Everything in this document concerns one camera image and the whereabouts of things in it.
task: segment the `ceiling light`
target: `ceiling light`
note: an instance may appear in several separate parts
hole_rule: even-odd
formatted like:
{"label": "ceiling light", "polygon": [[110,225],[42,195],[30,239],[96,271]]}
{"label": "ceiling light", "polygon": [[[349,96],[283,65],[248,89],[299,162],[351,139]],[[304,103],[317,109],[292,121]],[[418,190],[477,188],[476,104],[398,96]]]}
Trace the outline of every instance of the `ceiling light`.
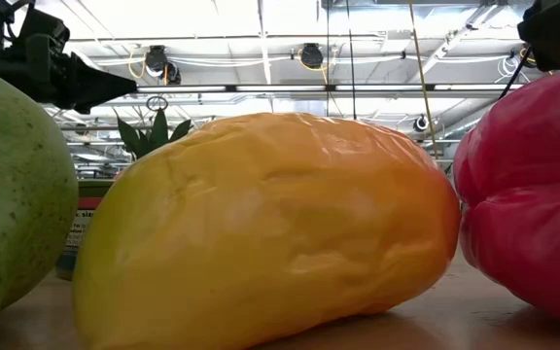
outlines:
{"label": "ceiling light", "polygon": [[226,91],[224,86],[179,86],[179,87],[138,87],[138,93],[186,93],[186,92],[218,92]]}
{"label": "ceiling light", "polygon": [[323,54],[317,44],[304,44],[303,49],[300,50],[299,60],[307,68],[321,69]]}
{"label": "ceiling light", "polygon": [[237,91],[256,91],[256,92],[274,92],[274,91],[324,91],[324,86],[241,86],[237,87]]}
{"label": "ceiling light", "polygon": [[109,164],[105,164],[105,163],[93,163],[93,162],[76,162],[75,166],[80,166],[80,165],[84,165],[84,166],[129,166],[131,165],[131,163],[129,162],[110,162]]}
{"label": "ceiling light", "polygon": [[90,141],[90,142],[67,142],[68,146],[120,146],[124,142],[117,141]]}
{"label": "ceiling light", "polygon": [[355,88],[356,91],[420,91],[422,87],[420,85],[339,85],[336,86],[336,91],[351,91]]}
{"label": "ceiling light", "polygon": [[109,160],[107,157],[92,155],[92,154],[75,154],[75,157],[83,158],[87,160]]}
{"label": "ceiling light", "polygon": [[427,118],[425,118],[425,116],[420,116],[419,118],[416,118],[414,120],[414,130],[416,130],[417,132],[423,132],[425,130],[427,130],[427,127],[429,126],[429,121],[427,120]]}
{"label": "ceiling light", "polygon": [[[522,84],[511,85],[512,90],[522,88]],[[436,85],[435,90],[503,90],[506,84],[454,84],[454,85]]]}

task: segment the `pineapple leaves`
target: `pineapple leaves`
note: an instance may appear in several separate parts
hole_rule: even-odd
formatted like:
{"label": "pineapple leaves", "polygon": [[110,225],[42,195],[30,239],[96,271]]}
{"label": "pineapple leaves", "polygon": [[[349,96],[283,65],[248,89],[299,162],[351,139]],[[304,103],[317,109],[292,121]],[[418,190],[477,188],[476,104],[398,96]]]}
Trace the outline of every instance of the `pineapple leaves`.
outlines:
{"label": "pineapple leaves", "polygon": [[178,139],[185,137],[187,133],[190,132],[191,127],[192,127],[192,120],[186,120],[184,122],[181,122],[178,126],[176,126],[174,132],[172,132],[172,136],[170,137],[169,142],[174,142]]}
{"label": "pineapple leaves", "polygon": [[121,120],[120,117],[118,117],[118,113],[117,120],[118,131],[124,142],[124,148],[128,152],[134,153],[136,159],[147,155],[163,145],[183,138],[190,132],[190,128],[192,127],[191,120],[181,122],[176,126],[174,132],[172,132],[172,136],[168,139],[167,118],[165,117],[163,109],[157,111],[153,126],[146,133],[142,130],[136,130],[133,126]]}
{"label": "pineapple leaves", "polygon": [[139,159],[150,153],[153,148],[151,147],[151,142],[148,140],[148,137],[146,137],[146,134],[144,134],[142,130],[137,130],[137,133],[140,135],[140,145],[142,146],[140,152],[137,154],[137,158]]}
{"label": "pineapple leaves", "polygon": [[153,129],[151,132],[151,137],[149,138],[151,147],[153,150],[165,145],[167,143],[167,119],[165,118],[165,113],[162,109],[157,111],[155,116],[155,122],[153,123]]}
{"label": "pineapple leaves", "polygon": [[142,144],[140,142],[140,139],[137,137],[135,128],[133,128],[133,126],[129,125],[128,123],[123,122],[120,117],[116,117],[116,119],[118,121],[118,132],[121,135],[121,139],[124,142],[124,145],[131,152],[133,152],[137,156],[137,158],[140,158],[141,156],[139,156],[139,153],[142,150]]}

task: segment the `fluorescent light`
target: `fluorescent light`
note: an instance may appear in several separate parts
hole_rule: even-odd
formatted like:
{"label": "fluorescent light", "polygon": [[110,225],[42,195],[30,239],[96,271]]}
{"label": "fluorescent light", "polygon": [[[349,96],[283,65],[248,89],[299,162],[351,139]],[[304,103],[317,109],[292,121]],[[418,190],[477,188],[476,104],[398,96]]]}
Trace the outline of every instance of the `fluorescent light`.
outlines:
{"label": "fluorescent light", "polygon": [[[462,142],[462,140],[444,140],[444,139],[441,138],[441,136],[439,137],[438,140],[436,140],[437,144],[454,144],[454,143],[460,143],[460,142]],[[431,147],[431,146],[434,145],[434,142],[433,141],[428,141],[428,142],[425,142],[421,145],[423,147]]]}
{"label": "fluorescent light", "polygon": [[[355,86],[356,91],[420,91],[423,88],[419,85],[412,84],[412,85],[385,85],[385,86],[377,86],[377,85],[358,85]],[[353,87],[350,85],[340,85],[336,86],[336,91],[351,91]]]}
{"label": "fluorescent light", "polygon": [[98,156],[98,155],[91,155],[91,154],[75,154],[75,156],[77,156],[79,158],[87,159],[87,160],[109,160],[109,158],[107,158],[107,157]]}
{"label": "fluorescent light", "polygon": [[324,86],[242,86],[237,91],[324,91]]}
{"label": "fluorescent light", "polygon": [[124,145],[124,142],[116,141],[90,141],[90,142],[67,142],[68,146],[120,146]]}
{"label": "fluorescent light", "polygon": [[[435,90],[504,90],[507,84],[451,84],[451,85],[436,85]],[[522,84],[511,85],[512,90],[522,88]]]}
{"label": "fluorescent light", "polygon": [[218,92],[226,91],[223,86],[178,86],[178,87],[138,87],[138,93],[178,93],[178,92]]}
{"label": "fluorescent light", "polygon": [[131,163],[128,162],[110,162],[110,163],[101,163],[101,162],[87,162],[87,161],[77,161],[75,162],[75,166],[129,166]]}
{"label": "fluorescent light", "polygon": [[79,165],[75,164],[75,167],[77,168],[78,171],[101,170],[101,168],[98,167],[98,166],[79,166]]}

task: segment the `yellow mango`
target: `yellow mango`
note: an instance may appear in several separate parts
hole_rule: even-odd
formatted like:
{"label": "yellow mango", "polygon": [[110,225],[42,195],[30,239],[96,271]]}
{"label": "yellow mango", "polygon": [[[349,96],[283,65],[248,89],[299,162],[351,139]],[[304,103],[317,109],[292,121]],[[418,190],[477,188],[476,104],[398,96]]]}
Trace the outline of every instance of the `yellow mango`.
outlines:
{"label": "yellow mango", "polygon": [[306,114],[210,122],[103,199],[74,275],[89,350],[244,349],[429,289],[455,192],[404,135]]}

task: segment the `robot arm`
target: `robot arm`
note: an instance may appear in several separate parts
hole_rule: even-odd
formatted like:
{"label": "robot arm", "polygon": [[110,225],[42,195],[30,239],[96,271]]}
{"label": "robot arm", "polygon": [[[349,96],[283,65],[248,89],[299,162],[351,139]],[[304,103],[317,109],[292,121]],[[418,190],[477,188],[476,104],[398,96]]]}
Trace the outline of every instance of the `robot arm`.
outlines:
{"label": "robot arm", "polygon": [[[10,30],[14,12],[28,5],[23,26]],[[8,27],[9,37],[4,34]],[[134,81],[86,66],[74,53],[63,53],[70,32],[64,23],[34,8],[33,0],[14,5],[0,0],[0,78],[39,103],[88,114],[96,105],[137,90]],[[4,49],[4,40],[12,45]]]}
{"label": "robot arm", "polygon": [[560,0],[536,0],[517,29],[533,48],[540,70],[560,69]]}

